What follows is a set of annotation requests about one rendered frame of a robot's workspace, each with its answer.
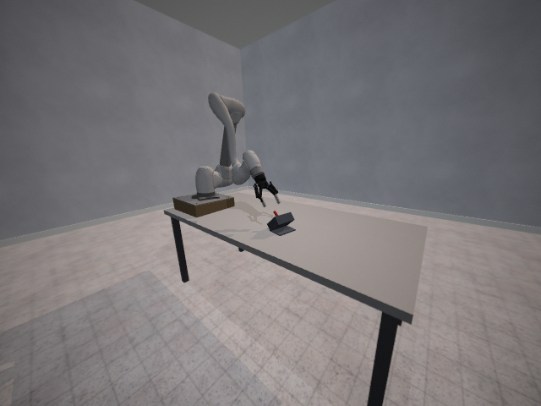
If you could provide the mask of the grey square panel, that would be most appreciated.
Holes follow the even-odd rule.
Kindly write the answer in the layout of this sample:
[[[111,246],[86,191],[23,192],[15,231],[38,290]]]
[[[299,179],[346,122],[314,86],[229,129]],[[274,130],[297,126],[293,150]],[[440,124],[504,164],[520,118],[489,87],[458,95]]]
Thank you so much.
[[[288,227],[288,224],[291,223],[292,221],[294,221],[294,217],[291,212],[288,212],[286,214],[282,214],[280,216],[276,216],[272,218],[267,223],[267,225],[271,232],[279,236],[282,236],[284,234],[287,234],[296,230],[294,228]],[[281,225],[278,225],[278,224],[281,224]]]

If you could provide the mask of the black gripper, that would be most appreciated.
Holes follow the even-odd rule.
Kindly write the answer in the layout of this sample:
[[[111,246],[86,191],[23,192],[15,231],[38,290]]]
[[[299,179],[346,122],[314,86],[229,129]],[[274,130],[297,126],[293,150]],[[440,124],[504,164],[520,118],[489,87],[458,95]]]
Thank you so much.
[[[277,189],[274,187],[274,185],[272,184],[271,181],[270,182],[266,181],[266,178],[265,178],[264,174],[257,175],[254,178],[254,181],[256,183],[256,184],[254,184],[254,191],[255,191],[256,198],[260,199],[263,207],[266,207],[266,203],[265,203],[264,198],[262,196],[262,189],[268,189],[274,195],[277,204],[281,203],[278,196],[277,196],[277,193],[278,193]],[[259,190],[258,190],[258,187],[260,187]]]

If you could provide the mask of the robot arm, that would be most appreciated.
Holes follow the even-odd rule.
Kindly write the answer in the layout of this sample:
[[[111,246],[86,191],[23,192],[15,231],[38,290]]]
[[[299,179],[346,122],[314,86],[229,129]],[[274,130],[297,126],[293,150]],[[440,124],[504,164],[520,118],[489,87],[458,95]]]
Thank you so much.
[[[244,184],[250,176],[254,179],[264,174],[260,160],[253,151],[243,153],[243,163],[239,163],[236,152],[236,127],[245,115],[245,106],[235,99],[219,96],[212,92],[208,96],[212,112],[224,124],[221,146],[221,159],[216,169],[209,166],[199,167],[195,175],[197,194],[191,199],[219,199],[216,188],[227,187],[231,184]],[[232,166],[231,166],[232,164]],[[192,197],[193,196],[193,197]]]

